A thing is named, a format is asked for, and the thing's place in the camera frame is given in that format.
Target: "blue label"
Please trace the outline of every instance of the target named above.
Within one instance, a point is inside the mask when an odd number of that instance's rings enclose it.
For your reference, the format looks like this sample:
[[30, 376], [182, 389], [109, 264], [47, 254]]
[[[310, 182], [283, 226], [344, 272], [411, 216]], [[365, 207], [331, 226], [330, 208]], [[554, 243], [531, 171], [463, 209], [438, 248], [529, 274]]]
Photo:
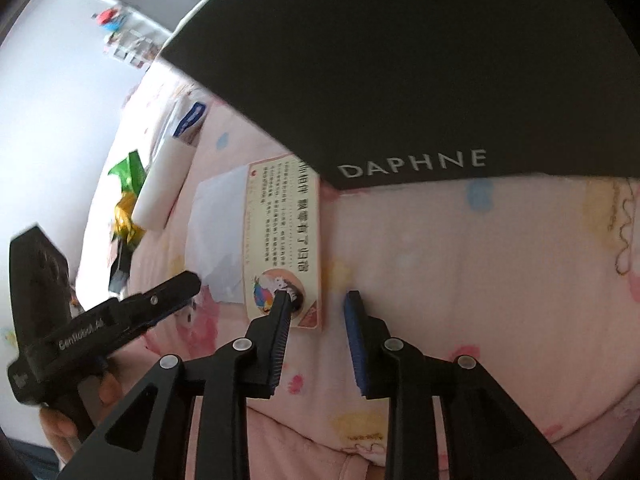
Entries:
[[201, 102], [194, 103], [191, 110], [189, 110], [189, 112], [182, 118], [178, 127], [175, 129], [174, 137], [180, 137], [187, 128], [197, 123], [206, 109], [207, 107], [205, 104]]

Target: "yellow wrapper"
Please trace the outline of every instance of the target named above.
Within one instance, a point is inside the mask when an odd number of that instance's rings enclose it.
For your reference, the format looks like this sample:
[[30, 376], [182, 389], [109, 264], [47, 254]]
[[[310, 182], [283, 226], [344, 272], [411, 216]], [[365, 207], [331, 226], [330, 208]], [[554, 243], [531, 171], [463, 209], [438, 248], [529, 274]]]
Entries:
[[113, 230], [118, 238], [127, 242], [127, 245], [136, 247], [142, 240], [145, 231], [142, 227], [135, 225], [131, 221], [131, 213], [136, 205], [137, 197], [131, 191], [122, 193], [122, 198], [116, 204], [115, 209], [115, 225]]

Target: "green plastic bag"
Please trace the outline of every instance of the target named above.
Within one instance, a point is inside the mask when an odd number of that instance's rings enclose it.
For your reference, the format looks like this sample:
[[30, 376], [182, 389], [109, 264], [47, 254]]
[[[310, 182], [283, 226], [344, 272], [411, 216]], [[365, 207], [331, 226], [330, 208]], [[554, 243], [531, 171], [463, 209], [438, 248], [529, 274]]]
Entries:
[[138, 150], [129, 152], [129, 155], [111, 168], [108, 174], [117, 175], [120, 178], [120, 189], [123, 193], [129, 191], [137, 197], [146, 178]]

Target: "blue polka dot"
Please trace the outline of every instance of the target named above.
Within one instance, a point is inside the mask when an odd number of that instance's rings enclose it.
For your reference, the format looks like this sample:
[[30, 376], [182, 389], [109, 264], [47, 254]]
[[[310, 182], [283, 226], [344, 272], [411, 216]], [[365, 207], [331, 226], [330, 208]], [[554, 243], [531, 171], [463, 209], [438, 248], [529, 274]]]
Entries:
[[227, 132], [220, 135], [216, 141], [216, 149], [220, 152], [226, 148], [229, 143], [229, 134]]
[[474, 211], [491, 211], [494, 208], [494, 183], [488, 178], [478, 178], [466, 185], [466, 201]]

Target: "hand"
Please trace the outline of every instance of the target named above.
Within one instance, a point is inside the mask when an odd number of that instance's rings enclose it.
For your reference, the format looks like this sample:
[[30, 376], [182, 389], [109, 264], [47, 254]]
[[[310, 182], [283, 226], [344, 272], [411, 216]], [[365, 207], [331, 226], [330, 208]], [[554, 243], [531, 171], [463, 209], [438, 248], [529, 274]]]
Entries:
[[[101, 422], [122, 398], [122, 387], [113, 374], [105, 373], [98, 388], [98, 397], [102, 405], [98, 417], [98, 422]], [[76, 425], [68, 416], [44, 407], [40, 409], [40, 425], [51, 447], [63, 462], [69, 462], [74, 452], [67, 439], [78, 436]]]
[[385, 480], [385, 468], [370, 464], [365, 480]]

